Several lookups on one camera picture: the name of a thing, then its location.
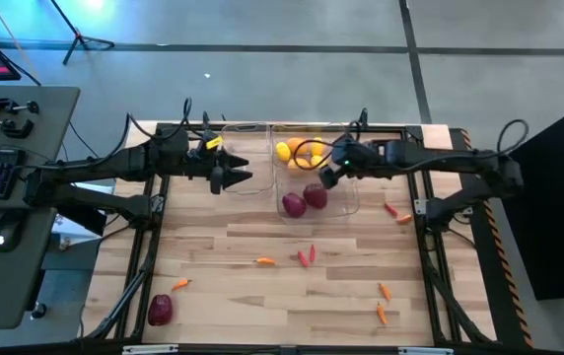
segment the wooden table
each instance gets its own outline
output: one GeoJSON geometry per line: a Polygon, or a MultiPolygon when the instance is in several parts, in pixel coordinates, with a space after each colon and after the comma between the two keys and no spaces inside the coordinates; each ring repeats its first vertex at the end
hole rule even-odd
{"type": "MultiPolygon", "coordinates": [[[[145,121],[142,126],[153,131],[156,124],[145,121]]],[[[451,148],[446,125],[423,125],[422,129],[426,147],[451,148]]],[[[323,136],[325,140],[334,137],[323,136]]],[[[377,138],[398,137],[362,136],[362,140],[377,138]]],[[[145,140],[132,129],[126,146],[145,140]]],[[[431,176],[439,197],[460,189],[457,174],[431,176]]],[[[242,201],[229,193],[210,194],[202,178],[173,177],[151,297],[171,294],[176,314],[168,325],[147,324],[144,341],[432,345],[413,225],[397,225],[383,207],[388,201],[403,213],[412,212],[406,178],[365,178],[357,186],[360,209],[347,221],[288,225],[277,213],[275,187],[269,197],[242,201]],[[308,255],[311,245],[317,248],[317,260],[303,268],[297,251],[308,255]],[[277,265],[254,264],[260,256],[275,258],[277,265]],[[180,278],[192,282],[171,293],[180,278]],[[382,298],[378,282],[391,290],[390,302],[382,298]],[[387,326],[377,318],[377,302],[386,308],[387,326]]],[[[126,181],[115,187],[118,195],[142,190],[143,183],[126,181]]],[[[108,231],[122,226],[118,221],[108,231]]],[[[452,224],[452,228],[471,238],[467,226],[452,224]]],[[[122,232],[101,246],[83,315],[87,331],[98,325],[122,292],[133,234],[132,230],[122,232]]],[[[494,339],[475,250],[450,233],[444,234],[444,241],[456,298],[482,332],[494,339]]],[[[138,300],[131,303],[127,334],[138,300]]],[[[443,302],[439,309],[448,335],[443,302]]]]}

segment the yellow sticker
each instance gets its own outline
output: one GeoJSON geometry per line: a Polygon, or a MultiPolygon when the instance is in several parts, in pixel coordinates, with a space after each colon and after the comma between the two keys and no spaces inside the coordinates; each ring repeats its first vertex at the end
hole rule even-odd
{"type": "Polygon", "coordinates": [[[218,137],[212,139],[211,141],[205,143],[205,148],[210,150],[214,147],[218,147],[218,145],[221,144],[221,142],[223,142],[223,138],[221,136],[218,136],[218,137]]]}

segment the computer mouse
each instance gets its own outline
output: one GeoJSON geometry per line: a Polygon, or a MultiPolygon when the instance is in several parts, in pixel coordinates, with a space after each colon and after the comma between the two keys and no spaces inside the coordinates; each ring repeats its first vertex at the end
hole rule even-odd
{"type": "Polygon", "coordinates": [[[11,209],[0,218],[0,252],[15,249],[22,238],[28,209],[11,209]]]}

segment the transparent container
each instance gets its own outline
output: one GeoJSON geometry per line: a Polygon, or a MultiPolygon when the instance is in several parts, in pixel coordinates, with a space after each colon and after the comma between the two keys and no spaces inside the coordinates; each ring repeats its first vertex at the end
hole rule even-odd
{"type": "Polygon", "coordinates": [[[282,198],[291,192],[304,198],[304,189],[313,183],[321,185],[317,174],[292,172],[284,168],[277,170],[275,175],[277,210],[287,224],[318,223],[319,221],[344,222],[347,216],[359,210],[356,181],[342,177],[335,187],[326,191],[327,203],[324,208],[317,209],[307,204],[307,210],[301,217],[289,216],[282,203],[282,198]]]}
{"type": "Polygon", "coordinates": [[[273,187],[273,163],[270,125],[266,123],[228,124],[221,130],[223,147],[228,153],[249,160],[236,169],[253,173],[251,178],[225,189],[242,196],[270,196],[273,187]]]}
{"type": "MultiPolygon", "coordinates": [[[[289,162],[281,161],[278,158],[276,152],[276,146],[278,143],[285,143],[289,146],[290,140],[296,138],[296,142],[320,138],[323,142],[332,143],[335,139],[341,136],[346,131],[346,126],[342,123],[327,123],[323,125],[310,125],[310,126],[296,126],[296,125],[284,125],[275,124],[271,126],[271,145],[272,145],[272,161],[273,165],[278,168],[288,168],[289,162]]],[[[304,159],[309,164],[316,164],[317,159],[312,161],[314,156],[313,145],[319,145],[318,143],[307,143],[303,146],[299,146],[300,150],[304,150],[304,146],[308,146],[307,152],[301,152],[297,155],[298,159],[304,159]]],[[[324,158],[329,153],[331,148],[325,144],[320,144],[319,149],[321,150],[319,156],[324,158]]]]}

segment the small red pepper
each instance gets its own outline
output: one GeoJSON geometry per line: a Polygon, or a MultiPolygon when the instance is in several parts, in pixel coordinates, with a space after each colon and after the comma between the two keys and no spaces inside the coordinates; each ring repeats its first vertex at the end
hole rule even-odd
{"type": "Polygon", "coordinates": [[[393,218],[398,217],[398,211],[396,211],[393,207],[389,206],[387,202],[384,204],[384,207],[385,207],[386,211],[389,212],[391,217],[393,217],[393,218]]]}
{"type": "Polygon", "coordinates": [[[315,245],[311,245],[311,255],[309,256],[311,262],[315,262],[315,245]]]}
{"type": "Polygon", "coordinates": [[[298,259],[300,260],[300,262],[302,262],[302,266],[309,267],[309,263],[306,261],[306,258],[301,251],[298,251],[298,259]]]}

